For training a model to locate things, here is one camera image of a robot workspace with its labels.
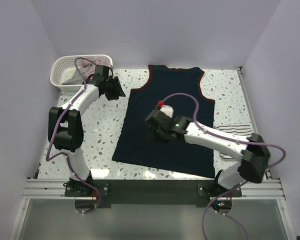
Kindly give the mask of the black white striped tank top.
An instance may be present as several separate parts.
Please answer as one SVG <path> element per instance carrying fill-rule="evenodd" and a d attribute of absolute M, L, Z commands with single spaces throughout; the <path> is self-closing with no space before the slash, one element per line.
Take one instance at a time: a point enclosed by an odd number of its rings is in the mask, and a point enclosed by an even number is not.
<path fill-rule="evenodd" d="M 216 125 L 216 130 L 230 133 L 233 135 L 250 137 L 253 133 L 251 126 L 248 123 L 233 123 L 228 125 Z"/>

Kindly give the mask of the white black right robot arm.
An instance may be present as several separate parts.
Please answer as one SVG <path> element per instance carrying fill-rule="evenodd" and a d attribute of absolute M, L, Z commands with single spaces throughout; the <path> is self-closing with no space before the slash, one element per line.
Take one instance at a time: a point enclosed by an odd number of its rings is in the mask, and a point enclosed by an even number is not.
<path fill-rule="evenodd" d="M 145 121 L 150 125 L 148 139 L 156 142 L 184 141 L 203 146 L 233 158 L 236 163 L 220 170 L 215 179 L 199 187 L 205 197 L 225 196 L 232 188 L 248 181 L 260 184 L 268 166 L 270 152 L 263 138 L 256 133 L 250 137 L 230 134 L 210 128 L 185 116 L 172 118 L 173 109 L 163 106 L 154 109 Z"/>

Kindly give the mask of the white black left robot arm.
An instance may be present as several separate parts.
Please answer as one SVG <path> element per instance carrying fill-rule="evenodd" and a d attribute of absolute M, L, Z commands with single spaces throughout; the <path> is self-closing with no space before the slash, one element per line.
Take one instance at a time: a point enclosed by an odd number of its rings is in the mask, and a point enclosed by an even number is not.
<path fill-rule="evenodd" d="M 60 107 L 51 107 L 48 112 L 48 141 L 46 162 L 64 156 L 70 171 L 65 187 L 82 196 L 95 195 L 99 191 L 93 184 L 91 171 L 86 165 L 82 144 L 84 130 L 82 115 L 100 96 L 107 100 L 125 97 L 119 78 L 110 66 L 95 65 L 94 72 L 85 77 L 78 92 Z"/>

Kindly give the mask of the navy maroon tank top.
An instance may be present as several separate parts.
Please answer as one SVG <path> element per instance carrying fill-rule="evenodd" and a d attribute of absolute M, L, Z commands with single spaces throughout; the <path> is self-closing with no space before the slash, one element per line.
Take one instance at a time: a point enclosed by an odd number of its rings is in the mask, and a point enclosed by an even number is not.
<path fill-rule="evenodd" d="M 199 67 L 168 68 L 149 65 L 149 79 L 130 91 L 121 133 L 112 160 L 161 170 L 214 178 L 214 151 L 185 141 L 182 129 L 193 117 L 214 125 L 215 100 L 200 88 L 204 71 Z"/>

